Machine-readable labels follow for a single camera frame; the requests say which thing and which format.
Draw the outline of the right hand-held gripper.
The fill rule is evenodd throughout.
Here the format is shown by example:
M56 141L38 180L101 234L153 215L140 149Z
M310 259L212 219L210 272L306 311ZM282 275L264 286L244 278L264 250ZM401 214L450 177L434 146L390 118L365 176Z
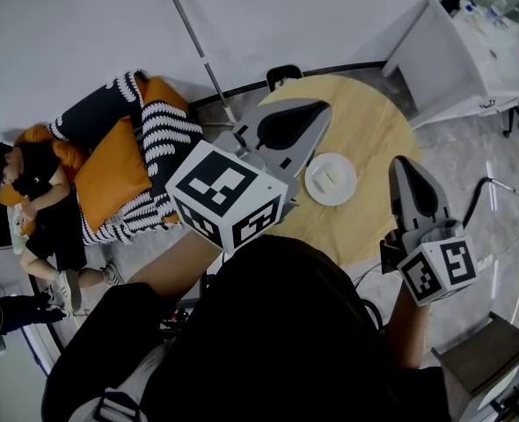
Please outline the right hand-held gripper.
M382 272L399 272L419 307L477 281L474 244L463 224L449 218L446 194L430 172L409 157L395 156L389 185L391 211L405 233L395 229L380 242Z

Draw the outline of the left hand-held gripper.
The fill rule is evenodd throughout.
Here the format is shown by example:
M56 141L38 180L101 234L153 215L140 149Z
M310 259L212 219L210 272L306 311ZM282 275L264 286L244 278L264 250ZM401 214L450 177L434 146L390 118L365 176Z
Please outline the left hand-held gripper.
M165 185L179 219L228 254L281 223L331 118L324 100L284 99L247 112L237 134L200 141Z

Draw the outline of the pale yellow food slices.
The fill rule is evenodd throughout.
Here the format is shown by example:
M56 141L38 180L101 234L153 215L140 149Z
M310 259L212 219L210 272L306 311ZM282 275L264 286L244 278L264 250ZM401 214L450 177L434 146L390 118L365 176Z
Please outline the pale yellow food slices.
M314 180L323 193L334 193L342 187L343 176L335 169L317 171Z

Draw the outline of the white round plate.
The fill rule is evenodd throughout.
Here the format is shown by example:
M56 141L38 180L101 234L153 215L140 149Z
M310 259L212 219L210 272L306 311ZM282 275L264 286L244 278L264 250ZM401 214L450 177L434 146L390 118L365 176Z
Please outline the white round plate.
M342 187L334 193L323 193L314 180L317 171L335 169L343 176ZM319 204L337 207L348 202L355 193L357 177L354 166L344 156L337 153L324 153L314 157L304 173L307 193Z

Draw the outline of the person's right forearm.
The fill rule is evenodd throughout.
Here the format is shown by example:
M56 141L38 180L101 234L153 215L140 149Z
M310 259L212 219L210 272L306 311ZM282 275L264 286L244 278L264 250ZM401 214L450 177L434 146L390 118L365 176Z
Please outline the person's right forearm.
M424 356L429 305L418 306L402 283L391 318L384 330L384 347L396 368L419 369Z

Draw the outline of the person's left forearm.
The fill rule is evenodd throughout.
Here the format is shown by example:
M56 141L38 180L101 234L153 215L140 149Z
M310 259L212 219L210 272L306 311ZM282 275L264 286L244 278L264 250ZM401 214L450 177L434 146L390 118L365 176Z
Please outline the person's left forearm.
M171 248L135 273L128 284L147 284L158 295L178 302L220 254L217 246L189 230Z

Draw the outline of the round wooden table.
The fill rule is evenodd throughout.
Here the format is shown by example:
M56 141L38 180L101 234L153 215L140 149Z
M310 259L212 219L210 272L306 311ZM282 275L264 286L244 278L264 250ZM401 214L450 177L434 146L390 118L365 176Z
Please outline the round wooden table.
M375 257L380 241L396 226L390 201L391 160L398 155L420 160L414 132L384 94L347 77L307 76L284 84L263 101L291 98L314 98L330 105L331 123L317 152L348 159L357 184L353 197L338 207L322 206L300 190L298 207L269 234L302 240L340 266Z

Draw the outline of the white floor mop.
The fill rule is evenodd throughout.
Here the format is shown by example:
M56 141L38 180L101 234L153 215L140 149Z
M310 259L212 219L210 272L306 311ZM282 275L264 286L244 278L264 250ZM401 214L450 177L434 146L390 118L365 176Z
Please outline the white floor mop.
M179 14L179 17L181 18L181 20L184 24L184 27L186 28L186 31L187 31L191 41L194 44L194 47L197 51L198 56L201 58L203 67L206 70L208 77L216 90L216 94L221 101L224 113L225 113L226 117L228 118L227 122L219 122L219 123L217 123L217 126L233 127L236 125L237 119L235 118L228 102L226 101L223 90L221 89L220 84L218 83L218 81L216 79L214 71L212 70L211 65L208 61L208 57L205 55L205 52L201 46L201 43L199 42L199 40L197 38L196 32L191 25L191 22L185 12L185 9L180 0L172 0L172 2L176 8L177 13Z

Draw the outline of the white cabinet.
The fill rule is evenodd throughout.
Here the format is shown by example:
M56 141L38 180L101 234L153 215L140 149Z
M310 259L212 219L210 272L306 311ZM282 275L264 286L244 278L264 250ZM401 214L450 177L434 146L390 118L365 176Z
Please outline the white cabinet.
M382 73L395 70L417 108L413 128L502 113L519 105L519 25L493 22L468 1L449 14L441 0L428 0Z

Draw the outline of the dark wooden stool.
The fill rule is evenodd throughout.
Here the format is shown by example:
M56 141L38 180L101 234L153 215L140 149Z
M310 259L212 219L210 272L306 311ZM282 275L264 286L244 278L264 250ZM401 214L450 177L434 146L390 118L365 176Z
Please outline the dark wooden stool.
M519 369L519 328L490 312L488 322L443 353L432 354L472 396Z

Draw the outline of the orange cushion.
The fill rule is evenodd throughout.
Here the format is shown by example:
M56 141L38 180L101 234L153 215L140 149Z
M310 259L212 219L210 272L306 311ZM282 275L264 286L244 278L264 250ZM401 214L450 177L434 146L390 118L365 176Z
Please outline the orange cushion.
M92 232L152 187L131 119L119 120L75 176L79 207Z

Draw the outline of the black equipment case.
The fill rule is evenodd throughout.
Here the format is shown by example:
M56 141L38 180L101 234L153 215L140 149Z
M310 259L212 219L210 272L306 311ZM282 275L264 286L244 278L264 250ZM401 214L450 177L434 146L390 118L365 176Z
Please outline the black equipment case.
M189 292L190 297L181 299L176 304L176 309L162 321L160 330L166 338L174 338L179 333L179 330L185 324L197 302L201 299L202 294L207 289L211 279L212 276L204 273L195 286L196 291L191 290Z

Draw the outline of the person's black shirt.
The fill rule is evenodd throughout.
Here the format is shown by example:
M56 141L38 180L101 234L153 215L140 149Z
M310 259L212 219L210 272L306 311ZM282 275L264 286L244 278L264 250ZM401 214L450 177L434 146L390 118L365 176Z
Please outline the person's black shirt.
M450 422L439 367L394 367L347 274L260 236L218 270L172 340L177 302L111 287L53 367L42 422Z

